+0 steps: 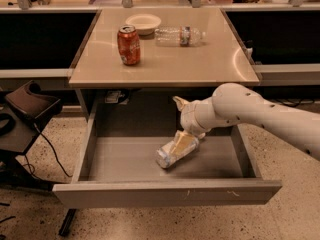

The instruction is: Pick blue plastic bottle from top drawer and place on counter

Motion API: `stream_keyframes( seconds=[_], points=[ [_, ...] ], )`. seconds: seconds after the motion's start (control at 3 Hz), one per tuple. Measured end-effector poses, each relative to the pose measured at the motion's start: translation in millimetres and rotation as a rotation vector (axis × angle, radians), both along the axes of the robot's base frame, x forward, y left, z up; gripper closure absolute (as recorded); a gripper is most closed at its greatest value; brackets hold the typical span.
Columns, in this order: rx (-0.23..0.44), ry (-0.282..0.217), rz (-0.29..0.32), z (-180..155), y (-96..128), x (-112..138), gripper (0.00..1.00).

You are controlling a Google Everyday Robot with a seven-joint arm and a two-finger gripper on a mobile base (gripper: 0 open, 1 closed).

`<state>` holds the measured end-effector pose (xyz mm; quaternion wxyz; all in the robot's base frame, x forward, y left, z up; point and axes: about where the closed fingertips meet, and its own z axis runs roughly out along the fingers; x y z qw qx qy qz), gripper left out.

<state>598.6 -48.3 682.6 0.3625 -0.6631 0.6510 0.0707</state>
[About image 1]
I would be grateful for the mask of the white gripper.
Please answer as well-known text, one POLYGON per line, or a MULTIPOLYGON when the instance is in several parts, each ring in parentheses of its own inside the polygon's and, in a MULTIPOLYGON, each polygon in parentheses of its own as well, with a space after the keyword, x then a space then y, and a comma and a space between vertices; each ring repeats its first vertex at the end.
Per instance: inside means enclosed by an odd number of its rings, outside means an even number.
POLYGON ((170 154, 182 158, 198 147, 199 140, 195 136, 203 135, 217 125, 216 114, 211 98, 188 102, 174 96, 173 101, 181 112, 180 124, 186 132, 176 132, 170 154))

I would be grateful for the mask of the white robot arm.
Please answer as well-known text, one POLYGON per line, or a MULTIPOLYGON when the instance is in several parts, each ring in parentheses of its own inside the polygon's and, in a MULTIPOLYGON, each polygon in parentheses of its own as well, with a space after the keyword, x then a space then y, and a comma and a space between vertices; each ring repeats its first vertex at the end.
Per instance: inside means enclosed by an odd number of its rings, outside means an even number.
POLYGON ((174 96, 180 124, 196 137, 214 128, 241 123, 255 125, 320 160, 320 115, 265 100, 260 94, 236 83, 222 84, 204 100, 174 96))

